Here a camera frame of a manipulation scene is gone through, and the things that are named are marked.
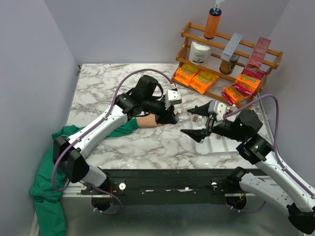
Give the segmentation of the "mannequin hand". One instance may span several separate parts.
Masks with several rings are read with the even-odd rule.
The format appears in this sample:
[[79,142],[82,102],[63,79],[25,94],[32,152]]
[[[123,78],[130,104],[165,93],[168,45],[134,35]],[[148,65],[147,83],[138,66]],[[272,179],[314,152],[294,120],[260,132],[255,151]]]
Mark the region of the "mannequin hand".
[[136,122],[139,128],[154,128],[161,126],[161,124],[156,122],[154,114],[149,114],[145,117],[139,117],[136,119]]

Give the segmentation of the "green jacket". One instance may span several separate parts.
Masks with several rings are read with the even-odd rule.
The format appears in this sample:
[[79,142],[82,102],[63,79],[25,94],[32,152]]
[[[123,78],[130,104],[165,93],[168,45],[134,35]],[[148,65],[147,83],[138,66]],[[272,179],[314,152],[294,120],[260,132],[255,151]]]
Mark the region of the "green jacket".
[[[139,128],[139,121],[136,118],[123,124],[116,130],[112,131],[108,137],[121,137],[131,134]],[[53,141],[60,135],[70,136],[83,129],[75,125],[64,126],[59,132],[52,134]],[[30,188],[30,195],[33,197],[33,203],[37,214],[40,233],[42,236],[65,236],[66,220],[63,213],[60,198],[62,193],[56,191],[51,183],[54,164],[53,145],[50,146],[48,152],[44,155],[35,181]],[[55,174],[55,184],[57,188],[62,188],[66,175],[62,171]]]

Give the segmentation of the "blue nail polish bottle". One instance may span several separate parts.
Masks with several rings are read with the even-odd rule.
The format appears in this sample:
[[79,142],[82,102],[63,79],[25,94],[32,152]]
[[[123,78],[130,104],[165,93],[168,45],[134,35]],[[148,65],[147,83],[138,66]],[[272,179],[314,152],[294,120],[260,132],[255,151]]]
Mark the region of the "blue nail polish bottle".
[[176,113],[175,113],[175,116],[174,116],[174,119],[175,119],[175,122],[176,122],[176,123],[179,122],[181,114],[182,114],[182,111],[178,109],[178,110],[176,111]]

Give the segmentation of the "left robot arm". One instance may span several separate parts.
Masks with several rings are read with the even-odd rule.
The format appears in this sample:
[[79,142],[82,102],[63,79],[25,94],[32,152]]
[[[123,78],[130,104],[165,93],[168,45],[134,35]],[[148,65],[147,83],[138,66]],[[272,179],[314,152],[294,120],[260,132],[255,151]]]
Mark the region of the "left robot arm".
[[67,138],[58,136],[53,145],[53,173],[61,170],[69,182],[83,181],[92,184],[96,193],[106,193],[107,175],[86,158],[111,132],[141,114],[154,114],[157,124],[176,124],[174,106],[182,102],[181,94],[171,83],[167,91],[154,96],[155,89],[160,87],[157,79],[143,75],[128,92],[115,93],[111,106],[85,128]]

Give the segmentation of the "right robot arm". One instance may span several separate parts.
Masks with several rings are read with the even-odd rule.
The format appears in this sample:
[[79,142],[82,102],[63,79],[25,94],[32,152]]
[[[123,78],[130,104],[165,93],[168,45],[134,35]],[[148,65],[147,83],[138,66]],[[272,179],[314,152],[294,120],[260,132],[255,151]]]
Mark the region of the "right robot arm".
[[270,144],[259,135],[262,122],[255,111],[247,108],[234,111],[232,106],[211,100],[188,112],[207,117],[207,123],[202,129],[183,129],[181,132],[198,143],[213,133],[238,141],[238,153],[278,185],[273,187],[249,171],[237,167],[226,178],[229,191],[236,193],[244,190],[255,194],[282,210],[299,231],[308,235],[314,233],[315,189],[280,157],[276,144]]

